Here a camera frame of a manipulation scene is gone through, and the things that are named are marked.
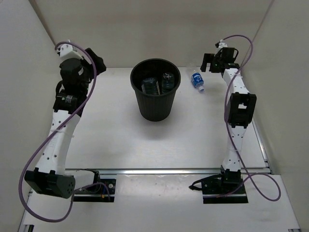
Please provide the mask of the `blue label clear bottle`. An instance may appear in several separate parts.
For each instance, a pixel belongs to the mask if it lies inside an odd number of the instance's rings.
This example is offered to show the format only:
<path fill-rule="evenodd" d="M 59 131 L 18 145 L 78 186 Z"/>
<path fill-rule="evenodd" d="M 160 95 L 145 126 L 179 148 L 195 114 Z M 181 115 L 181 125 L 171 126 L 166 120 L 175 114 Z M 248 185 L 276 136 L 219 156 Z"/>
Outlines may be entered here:
<path fill-rule="evenodd" d="M 190 78 L 190 81 L 195 89 L 197 89 L 200 93 L 204 92 L 204 80 L 197 69 L 197 67 L 190 63 L 187 67 L 187 74 Z"/>

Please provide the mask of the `green label clear bottle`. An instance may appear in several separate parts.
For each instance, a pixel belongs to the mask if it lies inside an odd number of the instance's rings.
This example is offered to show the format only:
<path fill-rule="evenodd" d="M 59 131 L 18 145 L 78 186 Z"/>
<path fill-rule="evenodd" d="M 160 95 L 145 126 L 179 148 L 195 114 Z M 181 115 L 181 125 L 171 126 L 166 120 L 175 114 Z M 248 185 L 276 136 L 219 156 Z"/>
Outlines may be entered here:
<path fill-rule="evenodd" d="M 161 78 L 161 93 L 166 94 L 173 90 L 175 83 L 175 76 L 171 72 L 165 72 Z"/>

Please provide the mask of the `yellow label clear bottle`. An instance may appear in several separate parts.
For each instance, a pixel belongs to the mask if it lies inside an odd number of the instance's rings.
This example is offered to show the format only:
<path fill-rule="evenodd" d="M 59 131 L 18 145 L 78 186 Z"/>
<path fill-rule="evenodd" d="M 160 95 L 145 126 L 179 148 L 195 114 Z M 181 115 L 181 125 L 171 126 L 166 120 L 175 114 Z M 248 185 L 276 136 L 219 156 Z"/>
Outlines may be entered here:
<path fill-rule="evenodd" d="M 158 79 L 156 77 L 145 78 L 141 81 L 141 89 L 144 94 L 160 95 Z"/>

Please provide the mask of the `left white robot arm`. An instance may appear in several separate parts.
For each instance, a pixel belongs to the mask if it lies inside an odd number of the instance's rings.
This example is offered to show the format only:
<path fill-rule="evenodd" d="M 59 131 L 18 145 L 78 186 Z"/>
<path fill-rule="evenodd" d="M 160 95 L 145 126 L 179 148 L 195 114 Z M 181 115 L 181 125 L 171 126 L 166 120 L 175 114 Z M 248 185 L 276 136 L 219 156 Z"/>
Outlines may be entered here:
<path fill-rule="evenodd" d="M 62 59 L 59 66 L 62 79 L 56 87 L 50 132 L 38 148 L 42 155 L 34 170 L 25 167 L 19 182 L 26 182 L 38 194 L 67 199 L 83 186 L 90 193 L 101 188 L 95 171 L 69 174 L 65 164 L 73 132 L 93 93 L 96 77 L 107 68 L 103 58 L 91 48 L 82 50 L 64 43 L 57 48 L 57 54 Z"/>

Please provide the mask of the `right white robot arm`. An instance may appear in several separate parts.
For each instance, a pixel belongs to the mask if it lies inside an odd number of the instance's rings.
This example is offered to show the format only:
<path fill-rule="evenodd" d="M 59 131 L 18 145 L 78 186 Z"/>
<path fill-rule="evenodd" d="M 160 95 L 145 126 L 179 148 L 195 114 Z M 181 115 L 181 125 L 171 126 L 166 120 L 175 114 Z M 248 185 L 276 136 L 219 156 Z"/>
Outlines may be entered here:
<path fill-rule="evenodd" d="M 221 74 L 227 84 L 224 103 L 224 120 L 228 133 L 227 154 L 221 166 L 223 177 L 217 180 L 217 188 L 222 193 L 230 192 L 234 183 L 240 180 L 239 155 L 257 100 L 256 95 L 249 92 L 242 80 L 239 65 L 235 63 L 234 52 L 234 48 L 221 48 L 217 54 L 205 53 L 200 67 L 200 70 L 205 72 L 209 64 L 209 71 Z"/>

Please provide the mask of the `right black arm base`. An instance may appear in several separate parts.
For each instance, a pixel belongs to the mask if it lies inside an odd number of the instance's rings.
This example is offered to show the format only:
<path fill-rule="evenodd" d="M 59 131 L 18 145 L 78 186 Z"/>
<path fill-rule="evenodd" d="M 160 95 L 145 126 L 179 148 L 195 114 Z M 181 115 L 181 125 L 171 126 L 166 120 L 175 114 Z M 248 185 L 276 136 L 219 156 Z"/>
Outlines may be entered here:
<path fill-rule="evenodd" d="M 189 189 L 201 191 L 204 204 L 248 203 L 241 171 L 221 169 L 219 174 L 193 182 Z"/>

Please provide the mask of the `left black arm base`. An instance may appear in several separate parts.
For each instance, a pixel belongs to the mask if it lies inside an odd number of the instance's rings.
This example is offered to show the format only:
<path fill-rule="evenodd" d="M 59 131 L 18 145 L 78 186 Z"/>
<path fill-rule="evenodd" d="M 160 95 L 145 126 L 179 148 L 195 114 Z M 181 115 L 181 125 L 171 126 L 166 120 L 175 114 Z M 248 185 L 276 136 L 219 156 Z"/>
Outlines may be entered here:
<path fill-rule="evenodd" d="M 104 185 L 94 185 L 76 191 L 74 202 L 89 203 L 113 203 L 115 199 L 116 178 L 113 176 L 101 175 L 99 171 L 86 169 L 94 173 L 94 183 L 103 183 Z"/>

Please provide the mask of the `black ribbed plastic bin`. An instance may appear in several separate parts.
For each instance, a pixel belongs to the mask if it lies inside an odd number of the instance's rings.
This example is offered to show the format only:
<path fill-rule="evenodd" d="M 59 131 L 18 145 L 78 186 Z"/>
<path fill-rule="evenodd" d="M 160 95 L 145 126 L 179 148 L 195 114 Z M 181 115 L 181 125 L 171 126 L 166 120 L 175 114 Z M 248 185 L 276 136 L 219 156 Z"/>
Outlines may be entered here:
<path fill-rule="evenodd" d="M 175 76 L 174 88 L 170 92 L 162 94 L 161 78 L 162 74 L 167 72 L 173 73 Z M 158 79 L 160 95 L 148 95 L 142 92 L 141 81 L 149 77 Z M 176 90 L 181 83 L 180 71 L 173 63 L 160 58 L 144 60 L 131 71 L 130 82 L 136 94 L 140 113 L 145 119 L 158 122 L 169 116 Z"/>

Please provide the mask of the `aluminium rail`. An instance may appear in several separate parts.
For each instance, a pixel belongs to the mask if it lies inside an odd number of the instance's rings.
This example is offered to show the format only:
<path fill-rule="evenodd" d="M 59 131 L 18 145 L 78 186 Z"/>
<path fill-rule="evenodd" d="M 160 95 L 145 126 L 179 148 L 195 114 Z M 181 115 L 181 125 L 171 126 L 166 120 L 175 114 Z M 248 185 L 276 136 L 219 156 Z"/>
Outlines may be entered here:
<path fill-rule="evenodd" d="M 126 174 L 126 175 L 168 175 L 168 174 L 218 174 L 220 168 L 209 169 L 209 168 L 182 168 L 182 169 L 98 169 L 92 168 L 92 170 L 97 170 L 101 174 Z"/>

